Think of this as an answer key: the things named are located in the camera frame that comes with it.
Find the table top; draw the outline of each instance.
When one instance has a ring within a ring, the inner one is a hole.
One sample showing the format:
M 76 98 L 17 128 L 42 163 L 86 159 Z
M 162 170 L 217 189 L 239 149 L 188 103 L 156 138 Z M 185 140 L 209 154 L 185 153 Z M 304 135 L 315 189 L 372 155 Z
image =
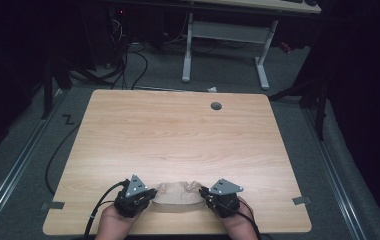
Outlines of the table top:
M 211 104 L 218 102 L 220 110 Z M 261 94 L 96 90 L 89 102 L 43 230 L 82 234 L 100 197 L 137 174 L 148 187 L 224 178 L 253 208 L 261 232 L 307 232 L 300 197 L 268 98 Z M 118 191 L 105 200 L 114 200 Z M 91 233 L 97 232 L 101 210 Z M 159 213 L 152 204 L 130 234 L 224 233 L 207 207 Z
M 282 0 L 193 0 L 195 2 L 233 5 L 239 7 L 262 8 L 279 11 L 290 11 L 298 13 L 321 13 L 321 8 L 309 6 L 305 2 L 294 3 Z

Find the black cable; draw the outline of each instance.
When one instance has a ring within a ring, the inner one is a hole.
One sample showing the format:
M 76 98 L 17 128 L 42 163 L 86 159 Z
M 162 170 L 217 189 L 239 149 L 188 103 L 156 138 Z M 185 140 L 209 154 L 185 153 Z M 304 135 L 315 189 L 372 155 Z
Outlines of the black cable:
M 116 85 L 116 83 L 118 82 L 118 80 L 121 78 L 121 76 L 124 75 L 124 73 L 125 73 L 125 64 L 126 64 L 126 63 L 124 63 L 124 60 L 121 58 L 122 71 L 118 74 L 118 77 L 113 81 L 112 86 L 111 86 L 111 89 L 114 89 L 114 88 L 115 88 L 115 85 Z
M 253 217 L 253 212 L 252 212 L 252 210 L 250 210 L 250 207 L 249 207 L 246 203 L 242 202 L 241 200 L 239 200 L 239 201 L 240 201 L 241 203 L 243 203 L 243 204 L 249 209 L 249 211 L 250 211 L 250 213 L 252 214 L 252 217 Z M 246 216 L 245 214 L 243 214 L 243 213 L 241 213 L 241 212 L 239 212 L 239 211 L 233 210 L 233 209 L 231 209 L 231 208 L 229 208 L 229 207 L 227 207 L 227 206 L 225 206 L 225 205 L 223 205 L 223 204 L 221 204 L 221 203 L 216 203 L 216 204 L 217 204 L 218 206 L 223 207 L 223 208 L 227 209 L 228 211 L 230 211 L 230 212 L 232 212 L 232 213 L 234 213 L 234 214 L 237 214 L 237 215 L 243 217 L 244 219 L 246 219 L 246 220 L 252 225 L 253 230 L 255 231 L 255 234 L 256 234 L 257 238 L 258 238 L 259 240 L 262 240 L 261 233 L 259 232 L 259 228 L 258 228 L 258 225 L 256 225 L 255 220 L 252 220 L 250 217 Z
M 221 42 L 218 43 L 218 46 L 226 47 L 226 48 L 232 48 L 232 49 L 241 49 L 241 48 L 245 48 L 245 47 L 250 47 L 252 45 L 254 45 L 254 43 L 250 43 L 250 42 L 245 42 L 245 43 L 243 43 L 240 46 L 233 46 L 233 45 L 224 44 L 224 43 L 221 43 Z
M 214 42 L 213 42 L 213 46 L 212 46 L 211 49 L 209 49 L 209 50 L 207 50 L 207 51 L 204 51 L 204 52 L 200 52 L 200 51 L 196 51 L 196 50 L 192 47 L 192 51 L 195 52 L 195 53 L 207 54 L 207 53 L 210 53 L 210 52 L 214 51 L 214 50 L 216 49 L 217 45 L 218 45 L 218 42 L 217 42 L 216 40 L 214 40 Z
M 187 20 L 188 20 L 188 18 L 189 18 L 189 13 L 186 14 L 186 18 L 184 19 L 183 27 L 181 28 L 181 31 L 180 31 L 180 33 L 178 34 L 178 36 L 175 37 L 175 38 L 173 38 L 173 40 L 171 40 L 171 41 L 164 42 L 163 45 L 166 46 L 167 44 L 171 44 L 171 43 L 175 43 L 175 42 L 179 42 L 179 41 L 182 41 L 182 40 L 184 40 L 184 39 L 187 39 L 187 37 L 183 37 L 183 38 L 181 38 L 181 39 L 180 39 L 180 37 L 183 35 L 184 30 L 186 29 L 186 25 L 187 25 Z
M 144 61 L 146 62 L 146 66 L 144 67 L 144 71 L 141 73 L 141 75 L 134 81 L 133 85 L 131 86 L 131 90 L 134 90 L 134 87 L 136 86 L 137 82 L 141 79 L 141 77 L 143 77 L 143 75 L 146 73 L 146 70 L 147 70 L 147 66 L 148 66 L 148 62 L 147 62 L 147 59 L 141 55 L 140 53 L 137 53 L 137 52 L 133 52 L 134 54 L 137 54 L 139 55 L 140 57 L 142 57 L 144 59 Z
M 103 196 L 100 198 L 99 202 L 96 204 L 96 206 L 94 207 L 93 209 L 93 212 L 91 213 L 90 215 L 90 218 L 88 219 L 88 222 L 87 222 L 87 226 L 85 228 L 85 232 L 84 232 L 84 237 L 83 237 L 83 240 L 87 240 L 89 235 L 90 235 L 90 229 L 91 229 L 91 225 L 93 225 L 93 221 L 94 221 L 94 218 L 96 217 L 96 214 L 97 212 L 99 211 L 99 207 L 102 206 L 103 204 L 107 203 L 107 202 L 110 202 L 110 201 L 106 201 L 106 202 L 103 202 L 103 200 L 105 199 L 105 197 L 115 188 L 117 188 L 118 186 L 124 186 L 124 183 L 125 181 L 123 182 L 119 182 L 115 185 L 113 185 L 112 187 L 110 187 L 106 192 L 105 194 L 103 194 Z
M 127 67 L 127 64 L 128 64 L 128 52 L 125 52 L 125 67 Z M 121 88 L 122 88 L 122 90 L 128 89 L 127 80 L 125 80 L 125 69 L 124 69 L 124 74 L 122 74 L 122 86 L 121 86 Z
M 55 158 L 56 154 L 59 152 L 60 148 L 63 146 L 63 144 L 66 142 L 66 140 L 72 135 L 72 133 L 75 132 L 75 130 L 78 129 L 78 127 L 81 125 L 81 123 L 78 123 L 77 126 L 75 126 L 69 133 L 68 135 L 66 135 L 65 138 L 63 138 L 62 142 L 60 142 L 60 144 L 57 146 L 55 152 L 52 154 L 52 156 L 50 157 L 50 160 L 49 160 L 49 163 L 47 164 L 47 167 L 46 167 L 46 173 L 44 175 L 44 179 L 46 181 L 46 186 L 47 188 L 49 189 L 50 193 L 52 195 L 55 195 L 55 191 L 53 190 L 53 188 L 50 186 L 50 183 L 49 183 L 49 169 L 50 169 L 50 166 L 52 165 L 52 162 L 53 162 L 53 159 Z
M 186 47 L 186 43 L 184 43 L 184 44 L 180 44 L 180 42 L 181 42 L 182 40 L 185 40 L 185 39 L 186 39 L 186 38 L 183 38 L 183 39 L 181 39 L 181 40 L 179 40 L 179 41 L 175 41 L 175 42 L 173 42 L 173 43 L 164 44 L 163 46 L 166 47 L 166 48 L 168 48 L 168 49 L 171 49 L 171 50 L 181 50 L 181 49 L 183 49 L 183 48 Z M 180 47 L 171 47 L 170 45 L 179 45 Z

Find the desk leg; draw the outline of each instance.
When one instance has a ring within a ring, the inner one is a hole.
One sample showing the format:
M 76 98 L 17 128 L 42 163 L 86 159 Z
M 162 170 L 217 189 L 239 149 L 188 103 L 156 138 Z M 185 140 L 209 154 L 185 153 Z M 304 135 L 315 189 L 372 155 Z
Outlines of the desk leg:
M 271 27 L 267 34 L 266 41 L 264 43 L 264 48 L 262 50 L 261 56 L 255 58 L 256 69 L 258 70 L 259 81 L 261 82 L 261 88 L 263 90 L 269 89 L 268 79 L 267 79 L 267 76 L 265 74 L 265 69 L 264 69 L 264 61 L 265 61 L 265 58 L 267 57 L 268 49 L 271 45 L 272 38 L 274 37 L 277 24 L 278 24 L 277 20 L 272 22 Z
M 183 66 L 183 82 L 190 82 L 190 72 L 191 72 L 191 41 L 193 36 L 193 13 L 189 13 L 189 23 L 187 30 L 187 49 L 186 55 L 184 57 Z

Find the human hand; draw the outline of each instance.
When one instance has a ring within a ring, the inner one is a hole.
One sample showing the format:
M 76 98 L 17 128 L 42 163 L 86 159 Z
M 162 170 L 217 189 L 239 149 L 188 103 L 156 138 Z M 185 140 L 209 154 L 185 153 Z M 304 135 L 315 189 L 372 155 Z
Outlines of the human hand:
M 238 212 L 246 215 L 251 220 L 253 220 L 253 209 L 246 203 L 246 201 L 238 197 L 239 200 L 243 203 L 240 204 Z M 233 240 L 256 240 L 258 239 L 255 229 L 252 224 L 244 217 L 235 214 L 227 218 L 221 218 L 218 215 L 215 215 L 218 220 L 224 225 L 225 230 Z
M 110 205 L 102 212 L 95 240 L 123 240 L 139 216 L 140 213 L 133 218 L 123 217 Z

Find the metal stand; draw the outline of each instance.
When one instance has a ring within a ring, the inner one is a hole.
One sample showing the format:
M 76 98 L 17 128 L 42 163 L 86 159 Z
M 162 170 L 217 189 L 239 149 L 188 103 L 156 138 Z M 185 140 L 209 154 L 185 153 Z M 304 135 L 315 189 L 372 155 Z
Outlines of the metal stand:
M 68 68 L 65 64 L 56 60 L 47 60 L 44 70 L 44 113 L 41 117 L 46 119 L 50 115 L 53 108 L 53 85 L 55 79 L 60 89 L 69 90 L 72 87 L 71 79 L 69 78 Z
M 278 21 L 272 22 L 269 28 L 249 27 L 241 25 L 211 23 L 194 21 L 193 14 L 189 14 L 188 31 L 187 31 L 187 49 L 184 57 L 183 82 L 190 82 L 191 74 L 191 45 L 193 37 L 211 38 L 219 40 L 250 42 L 263 44 L 263 49 L 259 57 L 255 58 L 256 68 L 258 70 L 259 81 L 264 90 L 269 89 L 268 80 L 265 74 L 264 61 L 274 37 Z

